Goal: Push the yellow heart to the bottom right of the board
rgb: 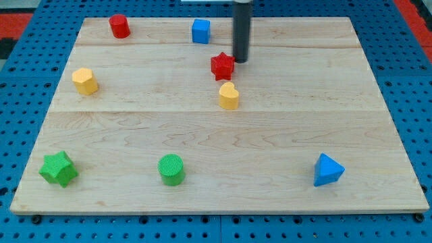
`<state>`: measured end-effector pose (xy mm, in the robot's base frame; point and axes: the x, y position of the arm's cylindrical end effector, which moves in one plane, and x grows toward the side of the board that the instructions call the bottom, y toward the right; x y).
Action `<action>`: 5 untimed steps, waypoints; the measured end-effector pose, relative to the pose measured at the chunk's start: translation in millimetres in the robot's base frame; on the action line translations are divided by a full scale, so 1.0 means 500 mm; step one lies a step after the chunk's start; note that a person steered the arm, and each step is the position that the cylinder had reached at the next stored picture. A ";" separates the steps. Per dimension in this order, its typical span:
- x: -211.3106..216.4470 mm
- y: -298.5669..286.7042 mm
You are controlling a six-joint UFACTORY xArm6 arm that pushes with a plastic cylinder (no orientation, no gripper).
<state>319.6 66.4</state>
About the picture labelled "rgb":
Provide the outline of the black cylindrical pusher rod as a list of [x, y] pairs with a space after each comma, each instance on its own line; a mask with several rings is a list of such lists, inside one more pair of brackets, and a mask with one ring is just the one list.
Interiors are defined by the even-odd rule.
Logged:
[[252, 0], [233, 0], [232, 54], [236, 63], [248, 61]]

